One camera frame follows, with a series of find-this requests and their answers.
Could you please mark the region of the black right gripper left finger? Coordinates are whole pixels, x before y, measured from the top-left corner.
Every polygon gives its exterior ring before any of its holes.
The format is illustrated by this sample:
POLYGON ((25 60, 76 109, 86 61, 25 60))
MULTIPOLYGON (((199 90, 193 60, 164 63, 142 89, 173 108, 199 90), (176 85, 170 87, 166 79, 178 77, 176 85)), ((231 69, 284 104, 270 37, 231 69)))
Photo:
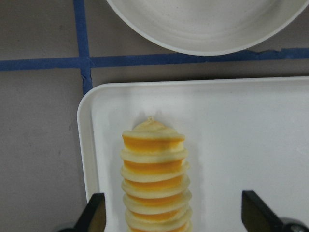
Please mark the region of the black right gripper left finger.
POLYGON ((106 205, 104 193, 94 193, 75 225, 60 232, 104 232, 106 228, 106 205))

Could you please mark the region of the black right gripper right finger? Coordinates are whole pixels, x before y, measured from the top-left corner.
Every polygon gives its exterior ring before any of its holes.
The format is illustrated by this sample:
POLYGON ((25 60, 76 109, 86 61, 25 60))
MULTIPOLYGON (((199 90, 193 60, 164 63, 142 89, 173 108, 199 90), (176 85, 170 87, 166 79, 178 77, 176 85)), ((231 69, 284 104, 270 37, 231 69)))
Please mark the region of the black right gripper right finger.
POLYGON ((309 230, 299 220, 279 218, 253 190, 242 192, 241 221, 248 232, 307 232, 309 230))

